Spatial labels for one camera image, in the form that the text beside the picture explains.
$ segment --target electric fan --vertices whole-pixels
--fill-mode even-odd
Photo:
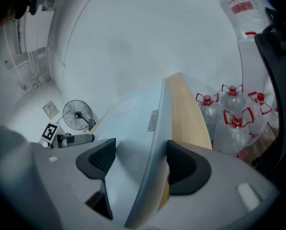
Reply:
[[[64,106],[63,119],[72,129],[86,129],[89,126],[89,120],[91,118],[93,118],[92,111],[83,101],[73,100]]]

